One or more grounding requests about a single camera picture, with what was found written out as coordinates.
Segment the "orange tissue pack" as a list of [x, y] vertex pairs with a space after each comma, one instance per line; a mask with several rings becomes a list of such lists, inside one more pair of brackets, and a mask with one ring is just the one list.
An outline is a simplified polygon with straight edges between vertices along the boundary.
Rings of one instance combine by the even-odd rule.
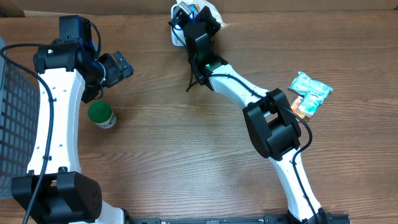
[[297, 114], [300, 118], [304, 119], [305, 115], [299, 111], [299, 106], [302, 100], [303, 100], [302, 96], [296, 97], [296, 99], [293, 101], [290, 107], [295, 114]]

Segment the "green lid jar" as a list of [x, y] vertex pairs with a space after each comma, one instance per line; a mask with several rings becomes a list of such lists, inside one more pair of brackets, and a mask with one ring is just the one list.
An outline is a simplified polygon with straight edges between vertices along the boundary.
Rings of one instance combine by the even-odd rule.
[[104, 101], [92, 103], [88, 108], [88, 117], [101, 129], [112, 128], [117, 122], [114, 111]]

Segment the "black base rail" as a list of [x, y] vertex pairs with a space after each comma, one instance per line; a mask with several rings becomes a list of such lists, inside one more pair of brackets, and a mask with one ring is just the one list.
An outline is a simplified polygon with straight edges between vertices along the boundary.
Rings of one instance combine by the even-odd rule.
[[[329, 224], [350, 224], [348, 215], [334, 215], [326, 213], [325, 222]], [[160, 219], [160, 218], [132, 218], [134, 224], [273, 224], [292, 223], [288, 215], [264, 215], [263, 217], [236, 217], [236, 218], [187, 218], [187, 219]]]

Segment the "teal wet wipes pack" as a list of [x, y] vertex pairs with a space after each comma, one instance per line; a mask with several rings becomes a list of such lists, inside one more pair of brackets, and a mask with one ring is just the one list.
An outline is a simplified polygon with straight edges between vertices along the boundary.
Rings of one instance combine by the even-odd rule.
[[305, 95], [310, 91], [317, 95], [327, 96], [331, 91], [333, 91], [332, 87], [310, 78], [302, 71], [298, 72], [298, 76], [293, 79], [289, 88], [299, 95]]

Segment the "white barcode scanner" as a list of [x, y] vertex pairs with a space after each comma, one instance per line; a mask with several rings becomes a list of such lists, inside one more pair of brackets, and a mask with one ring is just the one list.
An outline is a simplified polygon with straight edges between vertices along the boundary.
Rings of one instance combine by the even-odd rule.
[[[193, 1], [184, 1], [184, 3], [188, 6], [188, 8], [191, 10], [190, 13], [190, 20], [193, 20], [197, 14], [198, 14], [198, 9], [193, 3]], [[171, 18], [173, 19], [175, 16], [175, 10], [177, 9], [177, 6], [179, 3], [174, 4], [171, 9], [170, 9], [170, 14]], [[183, 30], [179, 25], [175, 25], [174, 27], [171, 27], [171, 39], [172, 39], [172, 44], [176, 47], [184, 47], [186, 46], [185, 43], [185, 36], [183, 34]]]

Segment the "small teal tissue pack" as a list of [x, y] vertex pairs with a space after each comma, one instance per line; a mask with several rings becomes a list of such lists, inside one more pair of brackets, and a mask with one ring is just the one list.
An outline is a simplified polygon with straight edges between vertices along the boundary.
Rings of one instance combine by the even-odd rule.
[[298, 106], [298, 111], [311, 118], [316, 113], [318, 107], [323, 103], [323, 101], [323, 95], [308, 91], [304, 96], [303, 101]]

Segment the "beige brown snack pouch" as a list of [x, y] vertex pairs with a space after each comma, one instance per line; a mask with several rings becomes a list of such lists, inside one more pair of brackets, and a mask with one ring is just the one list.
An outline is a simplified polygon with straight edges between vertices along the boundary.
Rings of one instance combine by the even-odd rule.
[[184, 2], [187, 5], [194, 5], [197, 8], [197, 11], [200, 12], [205, 6], [209, 7], [212, 16], [216, 19], [217, 22], [221, 24], [221, 28], [227, 28], [229, 26], [228, 23], [225, 23], [222, 20], [221, 14], [216, 9], [216, 7], [207, 0], [176, 0], [176, 3], [179, 4]]

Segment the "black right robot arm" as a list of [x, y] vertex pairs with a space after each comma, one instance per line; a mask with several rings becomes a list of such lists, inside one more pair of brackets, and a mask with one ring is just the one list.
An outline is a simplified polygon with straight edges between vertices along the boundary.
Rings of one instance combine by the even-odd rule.
[[305, 121], [291, 109], [285, 93], [259, 88], [236, 73], [213, 49], [212, 37], [221, 25], [209, 7], [194, 13], [184, 2], [175, 6], [171, 24], [183, 31], [181, 39], [191, 66], [190, 86], [205, 85], [236, 103], [243, 111], [255, 150], [275, 167], [288, 201], [289, 223], [328, 223], [303, 168], [301, 125]]

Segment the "black mesh basket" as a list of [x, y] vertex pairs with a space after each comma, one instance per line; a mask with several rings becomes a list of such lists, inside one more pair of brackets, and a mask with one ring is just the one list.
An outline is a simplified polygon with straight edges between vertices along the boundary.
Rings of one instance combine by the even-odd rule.
[[24, 71], [1, 58], [1, 199], [26, 175], [34, 149], [40, 96]]

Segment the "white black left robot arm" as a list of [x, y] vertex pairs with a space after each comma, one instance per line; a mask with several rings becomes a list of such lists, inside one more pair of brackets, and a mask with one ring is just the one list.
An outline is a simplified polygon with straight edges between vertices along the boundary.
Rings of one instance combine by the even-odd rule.
[[32, 75], [40, 87], [37, 136], [23, 177], [11, 194], [37, 223], [131, 223], [123, 208], [102, 198], [97, 181], [81, 173], [78, 119], [81, 103], [130, 77], [121, 52], [102, 54], [94, 45], [96, 26], [81, 16], [59, 18], [59, 37], [38, 44]]

